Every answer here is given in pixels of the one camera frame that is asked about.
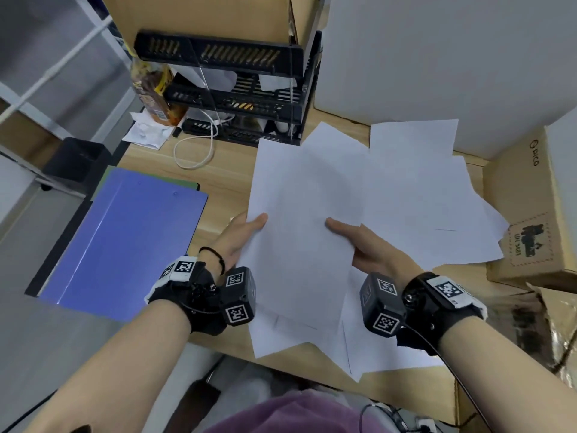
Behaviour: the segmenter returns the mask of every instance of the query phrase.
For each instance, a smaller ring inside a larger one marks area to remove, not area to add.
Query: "purple clothing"
[[[364,433],[389,433],[363,415]],[[315,393],[271,398],[213,425],[205,433],[357,433],[359,412]]]

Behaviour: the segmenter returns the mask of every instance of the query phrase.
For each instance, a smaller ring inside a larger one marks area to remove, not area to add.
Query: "wooden desk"
[[[309,111],[304,138],[321,121],[356,138],[364,145],[369,145],[368,126],[352,123],[314,108]],[[215,141],[213,160],[198,170],[188,171],[178,168],[172,160],[175,143],[174,138],[169,138],[159,151],[131,145],[119,166],[200,183],[201,191],[209,194],[209,197],[189,248],[189,253],[195,255],[199,247],[208,245],[220,234],[231,217],[248,208],[257,150],[254,147]],[[209,141],[203,139],[185,141],[178,146],[178,158],[182,161],[200,161],[208,152],[208,144]],[[464,157],[473,187],[482,196],[482,173],[487,161],[470,155]],[[450,276],[481,296],[489,292],[510,293],[512,289],[504,284],[487,281],[485,264],[441,266],[436,272]],[[229,327],[217,337],[193,334],[190,341],[328,386],[361,393],[374,400],[404,407],[435,419],[456,422],[458,405],[455,381],[445,367],[366,373],[361,382],[356,383],[310,343],[256,360],[247,326]]]

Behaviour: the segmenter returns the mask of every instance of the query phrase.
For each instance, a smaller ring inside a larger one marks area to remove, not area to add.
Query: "person's right hand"
[[[330,217],[326,224],[329,230],[348,238],[355,246],[353,266],[365,274],[378,272],[390,276],[400,289],[404,289],[414,277],[424,271],[410,256],[380,238],[365,225],[348,225]]]

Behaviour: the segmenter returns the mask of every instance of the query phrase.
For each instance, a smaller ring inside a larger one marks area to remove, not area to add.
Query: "white wall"
[[[34,180],[34,174],[0,155],[0,222]]]

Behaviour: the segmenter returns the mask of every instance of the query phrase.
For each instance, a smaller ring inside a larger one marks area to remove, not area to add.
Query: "blue folder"
[[[40,298],[131,320],[168,263],[184,255],[208,195],[112,170]]]

